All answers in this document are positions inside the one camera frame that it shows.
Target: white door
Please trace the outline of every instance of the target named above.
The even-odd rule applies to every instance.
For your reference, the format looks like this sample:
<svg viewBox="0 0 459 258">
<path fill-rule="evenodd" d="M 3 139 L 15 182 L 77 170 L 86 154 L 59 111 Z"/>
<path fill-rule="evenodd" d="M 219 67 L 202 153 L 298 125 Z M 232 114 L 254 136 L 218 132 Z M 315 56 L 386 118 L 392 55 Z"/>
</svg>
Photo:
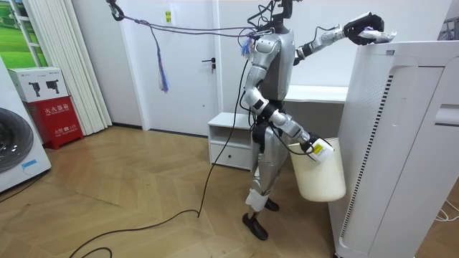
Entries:
<svg viewBox="0 0 459 258">
<path fill-rule="evenodd" d="M 119 1 L 126 16 L 166 26 L 213 28 L 212 1 Z M 171 23 L 166 12 L 171 12 Z M 169 92 L 159 89 L 156 44 L 148 27 L 122 21 L 131 69 L 143 102 L 145 124 L 152 129 L 207 135 L 207 122 L 218 115 L 212 35 L 154 31 L 161 48 Z"/>
</svg>

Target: ventilation grille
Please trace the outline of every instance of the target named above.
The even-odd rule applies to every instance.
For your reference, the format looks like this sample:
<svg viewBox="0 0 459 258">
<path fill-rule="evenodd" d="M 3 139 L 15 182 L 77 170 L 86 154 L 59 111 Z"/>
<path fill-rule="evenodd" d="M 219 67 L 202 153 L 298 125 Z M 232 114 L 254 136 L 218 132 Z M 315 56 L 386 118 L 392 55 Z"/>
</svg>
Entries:
<svg viewBox="0 0 459 258">
<path fill-rule="evenodd" d="M 347 224 L 349 223 L 349 218 L 351 217 L 352 209 L 354 208 L 354 202 L 356 200 L 357 192 L 359 191 L 361 178 L 364 175 L 366 162 L 368 161 L 370 150 L 372 149 L 374 136 L 376 135 L 376 131 L 378 129 L 379 121 L 381 120 L 382 111 L 384 109 L 384 106 L 386 105 L 387 95 L 389 94 L 389 88 L 390 88 L 390 86 L 392 84 L 392 79 L 393 78 L 394 78 L 394 75 L 389 75 L 389 79 L 387 80 L 386 88 L 384 89 L 384 93 L 382 95 L 381 103 L 379 104 L 379 110 L 378 110 L 378 113 L 377 113 L 377 116 L 376 116 L 376 120 L 374 121 L 374 124 L 373 124 L 372 134 L 370 135 L 370 139 L 368 141 L 368 146 L 366 147 L 364 160 L 361 163 L 359 177 L 357 178 L 357 182 L 356 182 L 356 185 L 354 187 L 354 191 L 352 192 L 351 201 L 349 203 L 349 207 L 347 209 L 346 217 L 345 217 L 344 223 L 343 223 L 343 228 L 341 229 L 341 237 L 344 237 L 344 233 L 346 232 Z"/>
</svg>

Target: robot leg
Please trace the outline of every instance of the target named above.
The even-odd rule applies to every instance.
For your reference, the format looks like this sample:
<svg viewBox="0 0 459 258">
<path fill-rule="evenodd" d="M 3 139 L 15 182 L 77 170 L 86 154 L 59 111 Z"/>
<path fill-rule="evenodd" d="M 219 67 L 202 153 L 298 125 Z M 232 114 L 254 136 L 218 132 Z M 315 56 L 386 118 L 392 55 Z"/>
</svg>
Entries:
<svg viewBox="0 0 459 258">
<path fill-rule="evenodd" d="M 271 210 L 278 209 L 277 204 L 269 200 L 269 195 L 273 190 L 274 183 L 280 173 L 280 167 L 284 164 L 287 153 L 267 123 L 258 125 L 256 130 L 258 135 L 264 131 L 263 141 L 258 141 L 260 144 L 258 168 L 250 186 L 249 196 L 245 201 L 246 204 L 250 205 L 249 213 L 242 217 L 242 221 L 258 239 L 266 240 L 268 233 L 258 223 L 257 216 L 265 207 Z"/>
</svg>

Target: washing machine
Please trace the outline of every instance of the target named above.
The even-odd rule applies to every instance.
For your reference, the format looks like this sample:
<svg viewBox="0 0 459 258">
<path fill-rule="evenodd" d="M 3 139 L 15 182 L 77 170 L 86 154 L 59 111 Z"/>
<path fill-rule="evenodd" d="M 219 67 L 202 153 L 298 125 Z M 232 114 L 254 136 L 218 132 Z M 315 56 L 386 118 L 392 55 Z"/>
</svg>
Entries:
<svg viewBox="0 0 459 258">
<path fill-rule="evenodd" d="M 0 192 L 51 168 L 38 137 L 0 58 Z"/>
</svg>

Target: green poster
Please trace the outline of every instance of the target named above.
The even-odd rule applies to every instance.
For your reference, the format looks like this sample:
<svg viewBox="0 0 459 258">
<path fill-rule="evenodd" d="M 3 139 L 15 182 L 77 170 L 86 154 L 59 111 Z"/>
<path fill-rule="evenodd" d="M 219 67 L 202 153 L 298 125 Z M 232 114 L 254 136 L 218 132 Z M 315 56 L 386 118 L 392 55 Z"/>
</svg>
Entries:
<svg viewBox="0 0 459 258">
<path fill-rule="evenodd" d="M 24 5 L 16 1 L 21 16 L 27 16 Z M 32 42 L 37 43 L 32 25 L 28 21 L 22 21 L 27 29 Z M 42 50 L 36 48 L 42 66 L 47 66 Z M 29 51 L 24 35 L 14 19 L 13 11 L 8 0 L 0 0 L 0 56 L 6 68 L 35 67 L 32 54 Z"/>
</svg>

